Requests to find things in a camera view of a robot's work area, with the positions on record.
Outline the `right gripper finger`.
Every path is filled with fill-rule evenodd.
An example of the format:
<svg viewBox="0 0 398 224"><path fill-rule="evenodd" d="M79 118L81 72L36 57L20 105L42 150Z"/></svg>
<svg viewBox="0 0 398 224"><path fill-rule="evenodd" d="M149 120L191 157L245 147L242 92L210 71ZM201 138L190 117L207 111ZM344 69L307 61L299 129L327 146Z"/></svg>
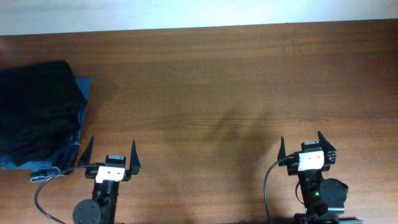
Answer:
<svg viewBox="0 0 398 224"><path fill-rule="evenodd" d="M318 131L317 134L324 153L336 152L336 149L326 140L321 131Z"/></svg>
<svg viewBox="0 0 398 224"><path fill-rule="evenodd" d="M285 154L285 141L284 141L284 137L282 136L280 138L280 148L279 148L279 153L277 155L277 162L279 166L284 166L284 159L286 158L286 154Z"/></svg>

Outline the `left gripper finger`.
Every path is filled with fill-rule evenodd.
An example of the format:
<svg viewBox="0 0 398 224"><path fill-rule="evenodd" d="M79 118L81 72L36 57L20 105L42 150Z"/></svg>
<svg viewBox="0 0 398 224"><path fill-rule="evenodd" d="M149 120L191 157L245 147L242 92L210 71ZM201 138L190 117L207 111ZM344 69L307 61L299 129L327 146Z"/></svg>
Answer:
<svg viewBox="0 0 398 224"><path fill-rule="evenodd" d="M77 166L86 166L90 163L91 154L93 150L95 137L92 136L90 139L89 144L87 145L86 149L84 150L83 154L80 156Z"/></svg>
<svg viewBox="0 0 398 224"><path fill-rule="evenodd" d="M137 151L136 151L136 142L132 142L132 147L131 147L131 158L130 158L130 164L129 164L129 170L130 174L138 174L141 168L141 163L139 161Z"/></svg>

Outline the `black pants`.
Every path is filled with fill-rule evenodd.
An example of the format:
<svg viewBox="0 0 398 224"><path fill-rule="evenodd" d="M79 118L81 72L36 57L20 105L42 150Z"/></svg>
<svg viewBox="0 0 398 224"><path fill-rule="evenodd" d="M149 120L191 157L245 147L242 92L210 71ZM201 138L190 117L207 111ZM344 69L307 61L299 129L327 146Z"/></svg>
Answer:
<svg viewBox="0 0 398 224"><path fill-rule="evenodd" d="M87 100L64 60L1 71L1 156L41 161L80 128Z"/></svg>

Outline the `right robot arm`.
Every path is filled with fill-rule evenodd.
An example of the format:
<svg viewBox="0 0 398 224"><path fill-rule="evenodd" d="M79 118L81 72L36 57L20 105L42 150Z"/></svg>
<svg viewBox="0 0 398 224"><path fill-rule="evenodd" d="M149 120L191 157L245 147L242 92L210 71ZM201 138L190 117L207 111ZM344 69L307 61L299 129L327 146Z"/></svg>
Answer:
<svg viewBox="0 0 398 224"><path fill-rule="evenodd" d="M289 176L298 177L304 213L294 215L294 223L343 224L362 223L357 218L342 218L348 186L337 179L326 179L323 173L336 162L336 149L317 132L316 141L303 142L301 150L287 155L281 139L277 156L279 166L285 166Z"/></svg>

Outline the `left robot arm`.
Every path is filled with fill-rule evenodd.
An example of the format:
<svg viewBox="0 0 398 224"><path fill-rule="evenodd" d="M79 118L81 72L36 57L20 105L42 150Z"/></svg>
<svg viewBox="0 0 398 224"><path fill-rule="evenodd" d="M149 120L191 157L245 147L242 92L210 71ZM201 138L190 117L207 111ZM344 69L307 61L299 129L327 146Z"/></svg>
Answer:
<svg viewBox="0 0 398 224"><path fill-rule="evenodd" d="M116 207L119 195L119 183L130 181L141 168L136 143L131 146L129 167L126 167L126 157L107 155L104 163L90 162L94 139L78 160L78 166L85 168L85 177L94 180L92 198L79 202L72 214L73 222L77 224L111 224L115 221Z"/></svg>

